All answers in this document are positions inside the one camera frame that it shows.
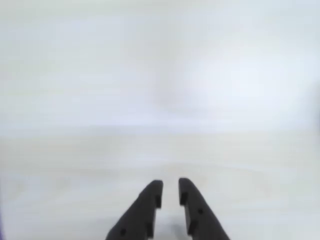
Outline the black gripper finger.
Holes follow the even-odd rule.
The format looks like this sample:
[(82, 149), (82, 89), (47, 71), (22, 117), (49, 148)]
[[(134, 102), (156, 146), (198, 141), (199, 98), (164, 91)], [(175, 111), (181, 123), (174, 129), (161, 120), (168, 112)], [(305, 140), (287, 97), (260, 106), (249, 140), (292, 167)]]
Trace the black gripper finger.
[(205, 198), (188, 178), (178, 180), (179, 204), (184, 207), (186, 232), (193, 240), (230, 240)]
[(156, 211), (162, 207), (163, 181), (151, 181), (109, 230), (106, 240), (154, 238)]

